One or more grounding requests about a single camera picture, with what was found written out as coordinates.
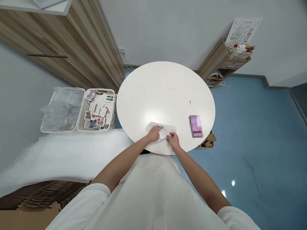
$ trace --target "person's right hand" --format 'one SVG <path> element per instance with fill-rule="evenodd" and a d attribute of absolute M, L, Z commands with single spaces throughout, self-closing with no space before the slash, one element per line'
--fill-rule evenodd
<path fill-rule="evenodd" d="M 176 153 L 175 151 L 181 149 L 177 133 L 170 133 L 170 135 L 167 135 L 166 138 L 174 153 Z"/>

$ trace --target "power cord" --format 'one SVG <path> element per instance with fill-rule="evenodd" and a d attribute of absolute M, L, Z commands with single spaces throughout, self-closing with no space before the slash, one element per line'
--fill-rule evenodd
<path fill-rule="evenodd" d="M 130 70 L 130 72 L 132 72 L 131 69 L 129 69 L 126 65 L 124 65 L 124 67 L 126 67 L 128 70 Z"/>
<path fill-rule="evenodd" d="M 221 83 L 219 83 L 218 85 L 219 85 L 219 86 L 227 86 L 227 87 L 232 87 L 232 85 L 231 85 L 231 84 L 226 83 L 224 80 L 223 80 Z"/>
<path fill-rule="evenodd" d="M 125 54 L 124 54 L 124 52 L 122 51 L 121 53 L 122 53 L 122 57 L 124 58 L 125 62 L 127 62 L 126 59 L 125 59 Z"/>

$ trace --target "table top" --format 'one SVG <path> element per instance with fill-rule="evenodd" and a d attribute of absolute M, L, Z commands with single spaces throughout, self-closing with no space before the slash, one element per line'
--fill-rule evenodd
<path fill-rule="evenodd" d="M 185 151 L 205 140 L 215 119 L 215 104 L 206 83 L 194 71 L 173 62 L 148 63 L 130 73 L 119 89 L 116 108 L 122 128 L 134 142 L 147 134 L 149 122 L 173 125 Z M 202 138 L 192 138 L 190 115 L 200 116 Z M 166 140 L 151 143 L 146 150 L 174 154 Z"/>

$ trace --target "purple box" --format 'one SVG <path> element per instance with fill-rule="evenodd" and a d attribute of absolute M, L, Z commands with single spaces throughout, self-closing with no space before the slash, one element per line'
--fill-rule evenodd
<path fill-rule="evenodd" d="M 201 121 L 199 119 L 199 116 L 197 115 L 191 115 L 190 116 L 190 126 L 191 126 L 191 132 L 192 137 L 203 137 L 202 134 L 202 128 L 201 128 Z"/>

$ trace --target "blue floor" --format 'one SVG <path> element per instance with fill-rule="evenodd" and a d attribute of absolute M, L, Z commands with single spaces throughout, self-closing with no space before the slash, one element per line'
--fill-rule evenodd
<path fill-rule="evenodd" d="M 232 87 L 211 89 L 214 148 L 188 154 L 262 230 L 307 229 L 307 127 L 289 91 L 255 78 L 226 82 Z"/>

